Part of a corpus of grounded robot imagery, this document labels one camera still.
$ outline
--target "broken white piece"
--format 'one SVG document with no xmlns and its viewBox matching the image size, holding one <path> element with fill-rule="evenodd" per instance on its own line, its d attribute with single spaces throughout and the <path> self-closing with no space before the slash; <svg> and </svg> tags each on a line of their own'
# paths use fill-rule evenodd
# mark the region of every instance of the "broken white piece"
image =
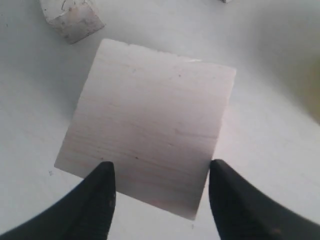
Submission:
<svg viewBox="0 0 320 240">
<path fill-rule="evenodd" d="M 194 219 L 236 71 L 105 39 L 55 166 L 115 166 L 116 190 Z"/>
<path fill-rule="evenodd" d="M 92 0 L 40 0 L 40 4 L 48 24 L 69 44 L 105 26 Z"/>
</svg>

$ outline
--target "white table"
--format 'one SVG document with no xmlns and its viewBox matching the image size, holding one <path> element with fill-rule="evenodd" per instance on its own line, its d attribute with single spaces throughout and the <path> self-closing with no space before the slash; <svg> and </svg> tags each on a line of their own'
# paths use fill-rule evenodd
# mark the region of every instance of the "white table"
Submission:
<svg viewBox="0 0 320 240">
<path fill-rule="evenodd" d="M 97 5 L 106 27 L 67 45 L 37 1 L 0 2 L 0 232 L 80 182 L 53 164 L 103 38 L 236 67 L 214 156 L 320 224 L 319 1 Z M 119 194 L 109 239 L 218 239 L 207 190 L 195 222 Z"/>
</svg>

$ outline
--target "white block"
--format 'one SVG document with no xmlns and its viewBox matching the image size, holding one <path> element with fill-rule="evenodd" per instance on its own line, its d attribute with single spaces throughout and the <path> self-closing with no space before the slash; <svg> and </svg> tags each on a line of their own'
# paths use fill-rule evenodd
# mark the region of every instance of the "white block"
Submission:
<svg viewBox="0 0 320 240">
<path fill-rule="evenodd" d="M 46 21 L 70 44 L 102 29 L 92 0 L 40 0 Z"/>
<path fill-rule="evenodd" d="M 102 41 L 55 166 L 115 165 L 116 190 L 194 219 L 236 71 Z"/>
</svg>

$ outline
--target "white surface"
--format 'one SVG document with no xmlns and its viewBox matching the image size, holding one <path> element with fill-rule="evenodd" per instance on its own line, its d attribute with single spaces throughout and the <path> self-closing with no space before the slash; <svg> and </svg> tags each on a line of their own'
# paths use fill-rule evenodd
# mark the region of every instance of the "white surface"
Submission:
<svg viewBox="0 0 320 240">
<path fill-rule="evenodd" d="M 39 2 L 47 23 L 70 44 L 105 26 L 92 0 L 39 0 Z"/>
<path fill-rule="evenodd" d="M 236 70 L 104 39 L 55 167 L 112 161 L 116 190 L 194 220 Z"/>
<path fill-rule="evenodd" d="M 320 224 L 318 0 L 97 5 L 107 26 L 68 45 L 48 27 L 37 0 L 0 1 L 0 232 L 79 182 L 53 164 L 103 38 L 237 68 L 215 157 Z M 206 193 L 195 222 L 119 194 L 109 239 L 218 234 Z"/>
</svg>

